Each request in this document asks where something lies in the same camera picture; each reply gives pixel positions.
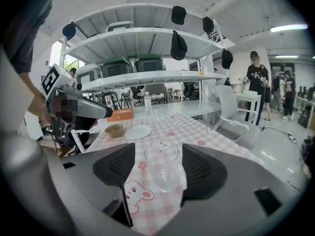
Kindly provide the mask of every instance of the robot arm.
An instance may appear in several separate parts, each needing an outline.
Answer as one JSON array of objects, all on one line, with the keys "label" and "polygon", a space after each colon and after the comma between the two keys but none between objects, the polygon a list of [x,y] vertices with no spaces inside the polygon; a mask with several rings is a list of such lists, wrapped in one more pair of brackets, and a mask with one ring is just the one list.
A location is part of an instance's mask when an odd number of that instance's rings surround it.
[{"label": "robot arm", "polygon": [[62,137],[75,130],[88,130],[95,120],[110,117],[113,110],[83,97],[82,84],[54,64],[42,82],[46,111],[53,117],[53,135]]}]

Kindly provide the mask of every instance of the transparent cup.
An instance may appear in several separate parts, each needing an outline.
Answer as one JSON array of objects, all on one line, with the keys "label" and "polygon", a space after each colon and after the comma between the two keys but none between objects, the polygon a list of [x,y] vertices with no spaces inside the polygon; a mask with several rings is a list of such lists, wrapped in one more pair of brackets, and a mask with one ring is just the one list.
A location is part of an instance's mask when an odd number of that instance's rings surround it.
[{"label": "transparent cup", "polygon": [[162,192],[176,187],[179,173],[179,150],[171,140],[161,139],[146,147],[144,152],[149,174]]}]

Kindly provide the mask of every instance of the white chair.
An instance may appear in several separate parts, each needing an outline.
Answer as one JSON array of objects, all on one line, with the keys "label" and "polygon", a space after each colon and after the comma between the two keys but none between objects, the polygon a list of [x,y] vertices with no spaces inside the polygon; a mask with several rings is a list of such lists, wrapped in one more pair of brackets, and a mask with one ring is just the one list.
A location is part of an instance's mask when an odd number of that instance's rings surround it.
[{"label": "white chair", "polygon": [[[260,133],[259,127],[253,124],[257,112],[239,109],[232,87],[220,85],[215,88],[221,103],[221,120],[214,129],[238,145],[253,149]],[[253,113],[252,120],[247,122],[237,118],[239,111]]]}]

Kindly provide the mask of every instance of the black t-shirt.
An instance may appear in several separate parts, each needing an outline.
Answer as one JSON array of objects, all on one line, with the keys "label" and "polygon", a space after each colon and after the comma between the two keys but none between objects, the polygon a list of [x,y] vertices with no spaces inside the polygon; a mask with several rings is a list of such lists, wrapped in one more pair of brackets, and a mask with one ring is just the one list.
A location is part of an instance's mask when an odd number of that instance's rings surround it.
[{"label": "black t-shirt", "polygon": [[247,77],[251,81],[250,90],[263,95],[265,92],[265,85],[260,78],[265,77],[266,80],[269,81],[267,68],[264,65],[260,65],[260,67],[250,65],[247,70]]},{"label": "black t-shirt", "polygon": [[279,91],[280,88],[280,79],[279,77],[275,77],[274,80],[272,81],[272,91],[277,92]]},{"label": "black t-shirt", "polygon": [[293,78],[285,81],[285,97],[287,99],[295,98],[295,80]]}]

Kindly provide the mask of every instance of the orange box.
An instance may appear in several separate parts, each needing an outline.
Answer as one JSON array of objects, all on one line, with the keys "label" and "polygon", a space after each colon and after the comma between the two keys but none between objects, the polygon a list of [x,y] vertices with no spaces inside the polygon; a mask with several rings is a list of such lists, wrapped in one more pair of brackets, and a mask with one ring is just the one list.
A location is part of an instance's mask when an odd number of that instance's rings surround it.
[{"label": "orange box", "polygon": [[119,109],[114,110],[111,117],[108,117],[106,120],[108,122],[120,121],[120,120],[130,120],[133,119],[133,108]]}]

